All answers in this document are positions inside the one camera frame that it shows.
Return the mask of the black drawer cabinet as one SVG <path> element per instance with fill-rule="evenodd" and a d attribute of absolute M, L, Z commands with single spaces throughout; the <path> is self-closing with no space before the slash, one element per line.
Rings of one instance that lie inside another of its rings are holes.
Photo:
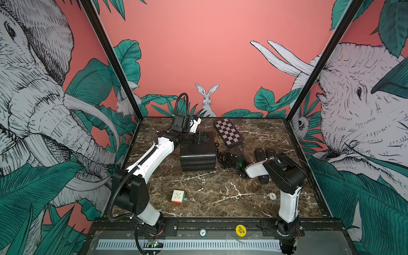
<path fill-rule="evenodd" d="M 215 142 L 188 145 L 180 148 L 180 163 L 183 172 L 214 171 L 217 169 Z"/>

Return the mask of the black computer mouse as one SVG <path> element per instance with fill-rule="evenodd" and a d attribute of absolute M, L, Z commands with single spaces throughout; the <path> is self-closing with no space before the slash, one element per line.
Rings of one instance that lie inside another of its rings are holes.
<path fill-rule="evenodd" d="M 266 159 L 265 151 L 262 148 L 257 148 L 255 150 L 255 159 L 256 162 L 260 162 Z"/>
<path fill-rule="evenodd" d="M 267 148 L 265 150 L 265 154 L 267 158 L 270 158 L 270 157 L 274 157 L 277 154 L 277 152 L 273 148 Z"/>
<path fill-rule="evenodd" d="M 269 183 L 269 175 L 259 176 L 258 180 L 261 184 L 268 184 Z"/>

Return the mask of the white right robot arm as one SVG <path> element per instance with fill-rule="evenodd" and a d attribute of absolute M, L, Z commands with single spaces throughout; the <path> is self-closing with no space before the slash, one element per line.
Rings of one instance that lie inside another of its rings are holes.
<path fill-rule="evenodd" d="M 307 177 L 303 170 L 289 156 L 277 154 L 274 150 L 255 150 L 256 161 L 248 163 L 243 153 L 217 153 L 220 166 L 233 168 L 243 179 L 258 178 L 261 183 L 272 180 L 280 190 L 278 219 L 287 224 L 298 218 L 299 195 Z"/>

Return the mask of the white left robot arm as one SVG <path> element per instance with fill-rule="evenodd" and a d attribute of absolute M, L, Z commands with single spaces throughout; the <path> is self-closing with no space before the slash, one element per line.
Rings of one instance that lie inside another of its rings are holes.
<path fill-rule="evenodd" d="M 161 225 L 162 213 L 149 202 L 147 183 L 150 177 L 178 146 L 204 146 L 208 143 L 211 143 L 211 136 L 207 132 L 178 133 L 167 130 L 157 133 L 155 143 L 138 161 L 114 174 L 108 219 L 113 222 L 129 218 L 149 226 Z"/>

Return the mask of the red white chess board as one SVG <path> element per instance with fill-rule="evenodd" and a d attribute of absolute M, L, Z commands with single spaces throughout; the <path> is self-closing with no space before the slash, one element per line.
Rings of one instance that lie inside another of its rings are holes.
<path fill-rule="evenodd" d="M 227 149 L 243 144 L 242 136 L 229 118 L 215 120 L 213 126 Z"/>

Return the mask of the colourful puzzle cube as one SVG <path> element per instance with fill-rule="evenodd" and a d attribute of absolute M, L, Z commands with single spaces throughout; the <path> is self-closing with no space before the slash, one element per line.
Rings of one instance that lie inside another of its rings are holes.
<path fill-rule="evenodd" d="M 178 205 L 183 205 L 186 193 L 183 190 L 173 190 L 171 202 Z"/>

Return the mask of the yellow round sticker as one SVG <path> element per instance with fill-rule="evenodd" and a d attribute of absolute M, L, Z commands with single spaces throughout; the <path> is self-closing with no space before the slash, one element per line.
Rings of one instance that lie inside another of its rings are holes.
<path fill-rule="evenodd" d="M 235 232 L 236 232 L 238 237 L 245 237 L 246 234 L 247 234 L 246 228 L 242 224 L 239 224 L 239 225 L 236 226 Z"/>

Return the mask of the white ribbed strip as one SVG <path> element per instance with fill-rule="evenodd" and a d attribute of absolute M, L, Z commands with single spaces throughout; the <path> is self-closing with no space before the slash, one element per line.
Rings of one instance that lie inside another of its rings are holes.
<path fill-rule="evenodd" d="M 144 251 L 153 250 L 255 250 L 281 251 L 278 240 L 139 240 Z M 100 239 L 96 250 L 138 250 L 135 240 Z"/>

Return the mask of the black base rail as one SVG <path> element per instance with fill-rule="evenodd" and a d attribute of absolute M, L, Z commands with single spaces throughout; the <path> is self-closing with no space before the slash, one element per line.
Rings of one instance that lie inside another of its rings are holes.
<path fill-rule="evenodd" d="M 176 237 L 186 231 L 197 234 L 202 228 L 208 234 L 221 231 L 234 234 L 238 225 L 243 225 L 250 233 L 260 232 L 263 237 L 285 237 L 279 234 L 276 219 L 271 217 L 166 217 L 164 218 L 164 230 L 160 231 L 159 237 Z M 93 222 L 88 235 L 92 237 L 98 231 L 120 231 L 134 234 L 135 227 L 136 222 L 133 221 L 109 222 L 105 218 L 100 218 Z M 307 232 L 341 232 L 347 235 L 343 222 L 338 218 L 301 218 L 289 236 L 301 235 L 303 237 Z"/>

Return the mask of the black frame post left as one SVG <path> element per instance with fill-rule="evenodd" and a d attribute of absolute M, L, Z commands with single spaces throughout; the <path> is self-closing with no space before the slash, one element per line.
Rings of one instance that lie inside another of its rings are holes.
<path fill-rule="evenodd" d="M 128 81 L 126 79 L 125 73 L 119 63 L 119 60 L 116 56 L 115 50 L 112 47 L 112 44 L 110 43 L 110 40 L 107 36 L 107 33 L 103 27 L 103 24 L 101 23 L 101 20 L 94 8 L 94 3 L 93 1 L 88 1 L 88 0 L 80 0 L 80 3 L 93 27 L 94 32 L 96 33 L 98 40 L 107 55 L 107 58 L 109 60 L 109 63 L 114 70 L 115 75 L 117 76 L 122 88 L 125 91 L 125 94 L 127 95 L 127 98 L 136 114 L 137 120 L 140 122 L 143 120 L 142 113 L 138 107 L 138 104 L 134 98 L 134 94 L 132 90 L 129 87 Z"/>

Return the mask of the black frame post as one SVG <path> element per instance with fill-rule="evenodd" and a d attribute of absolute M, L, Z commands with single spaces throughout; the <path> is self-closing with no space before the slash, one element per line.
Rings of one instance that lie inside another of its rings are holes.
<path fill-rule="evenodd" d="M 109 63 L 114 70 L 115 75 L 117 76 L 122 88 L 125 91 L 125 94 L 127 95 L 127 98 L 136 114 L 137 120 L 140 122 L 143 120 L 142 113 L 138 107 L 138 104 L 134 98 L 134 94 L 132 90 L 129 87 L 128 81 L 126 79 L 125 73 L 119 63 L 119 60 L 116 56 L 115 50 L 112 47 L 112 44 L 110 43 L 110 40 L 107 36 L 107 33 L 103 27 L 103 24 L 101 23 L 101 20 L 94 8 L 94 3 L 93 1 L 88 1 L 88 0 L 80 0 L 80 3 L 93 27 L 94 32 L 96 33 L 98 40 L 107 55 L 107 58 L 109 60 Z"/>
<path fill-rule="evenodd" d="M 295 101 L 292 109 L 290 110 L 289 114 L 286 117 L 286 122 L 291 122 L 294 118 L 297 110 L 300 108 L 302 102 L 306 98 L 306 95 L 312 88 L 312 86 L 317 81 L 318 76 L 320 75 L 321 71 L 323 70 L 327 61 L 331 58 L 333 52 L 335 51 L 338 43 L 344 36 L 345 32 L 347 31 L 349 25 L 351 24 L 352 20 L 354 19 L 356 13 L 358 12 L 359 8 L 363 4 L 364 0 L 352 0 L 346 7 L 339 23 L 337 24 L 328 44 L 326 45 L 324 51 L 322 52 L 320 59 L 318 60 L 316 66 L 313 68 L 311 74 L 308 77 L 306 84 L 304 85 L 303 89 L 301 90 L 297 100 Z"/>

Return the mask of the black frame post right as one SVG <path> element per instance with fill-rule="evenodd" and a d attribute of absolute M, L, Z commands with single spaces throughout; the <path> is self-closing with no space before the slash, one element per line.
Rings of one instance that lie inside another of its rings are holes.
<path fill-rule="evenodd" d="M 292 109 L 290 110 L 289 114 L 286 117 L 286 122 L 291 122 L 294 118 L 297 110 L 300 108 L 302 102 L 306 98 L 306 95 L 312 88 L 312 86 L 317 81 L 318 76 L 320 75 L 321 71 L 323 70 L 327 61 L 331 58 L 333 52 L 335 51 L 338 43 L 344 36 L 345 32 L 347 31 L 349 25 L 351 24 L 352 20 L 354 19 L 356 13 L 358 12 L 359 8 L 363 4 L 364 0 L 352 0 L 346 7 L 339 23 L 337 24 L 328 44 L 326 45 L 324 51 L 322 52 L 320 59 L 318 60 L 316 66 L 313 68 L 311 74 L 308 77 L 306 84 L 304 85 L 303 89 L 301 90 L 297 100 L 295 101 Z"/>

